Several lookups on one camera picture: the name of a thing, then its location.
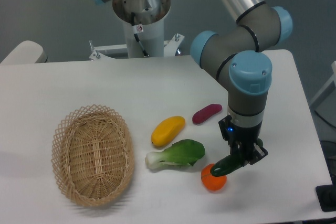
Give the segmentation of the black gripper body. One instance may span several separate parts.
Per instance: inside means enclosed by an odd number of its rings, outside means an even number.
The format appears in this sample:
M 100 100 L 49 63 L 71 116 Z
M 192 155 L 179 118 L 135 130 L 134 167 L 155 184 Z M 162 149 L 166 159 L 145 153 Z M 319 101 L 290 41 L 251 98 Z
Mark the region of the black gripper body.
M 222 137 L 227 141 L 230 148 L 236 144 L 243 148 L 245 144 L 256 143 L 259 138 L 262 122 L 251 127 L 242 127 L 233 122 L 231 115 L 227 115 L 218 124 Z

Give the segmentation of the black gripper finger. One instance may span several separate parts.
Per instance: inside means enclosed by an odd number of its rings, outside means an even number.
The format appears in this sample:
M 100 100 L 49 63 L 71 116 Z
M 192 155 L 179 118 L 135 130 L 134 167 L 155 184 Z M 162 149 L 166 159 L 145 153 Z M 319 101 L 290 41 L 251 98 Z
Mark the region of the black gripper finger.
M 244 155 L 242 152 L 242 148 L 239 145 L 232 146 L 230 148 L 230 155 L 235 162 L 244 162 Z
M 268 155 L 268 151 L 257 143 L 248 143 L 243 146 L 243 166 L 253 165 Z

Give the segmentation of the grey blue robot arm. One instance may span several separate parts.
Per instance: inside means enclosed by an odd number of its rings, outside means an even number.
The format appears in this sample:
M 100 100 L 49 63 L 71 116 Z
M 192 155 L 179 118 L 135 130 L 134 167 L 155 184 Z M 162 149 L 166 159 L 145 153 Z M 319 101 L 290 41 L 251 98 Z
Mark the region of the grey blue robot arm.
M 292 18 L 282 7 L 270 7 L 264 0 L 222 0 L 236 28 L 227 36 L 204 31 L 192 42 L 195 62 L 228 91 L 227 115 L 219 122 L 230 154 L 212 168 L 214 176 L 229 174 L 267 155 L 258 137 L 272 64 L 263 51 L 288 38 Z M 94 0 L 112 2 L 123 22 L 129 58 L 161 57 L 167 50 L 162 21 L 170 0 Z

